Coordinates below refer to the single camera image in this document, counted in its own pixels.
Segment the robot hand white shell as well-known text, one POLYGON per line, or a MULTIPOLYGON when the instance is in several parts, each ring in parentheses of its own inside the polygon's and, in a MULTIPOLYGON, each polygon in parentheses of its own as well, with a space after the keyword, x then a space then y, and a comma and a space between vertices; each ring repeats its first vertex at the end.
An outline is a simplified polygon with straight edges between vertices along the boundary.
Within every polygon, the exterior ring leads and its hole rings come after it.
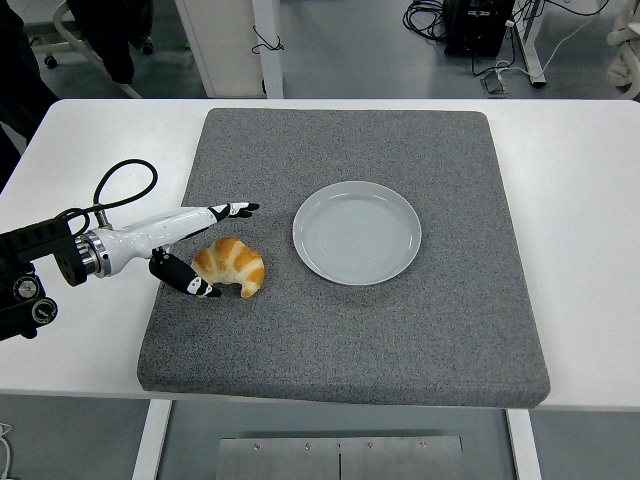
POLYGON ((90 238, 98 261, 95 275, 120 273, 134 258, 149 260, 153 276, 174 290, 191 296, 218 297, 218 288, 207 283, 188 264, 166 248, 197 235, 228 218, 248 218, 259 209, 257 203, 236 202, 209 207, 181 207, 156 215, 121 230, 95 229, 90 238))

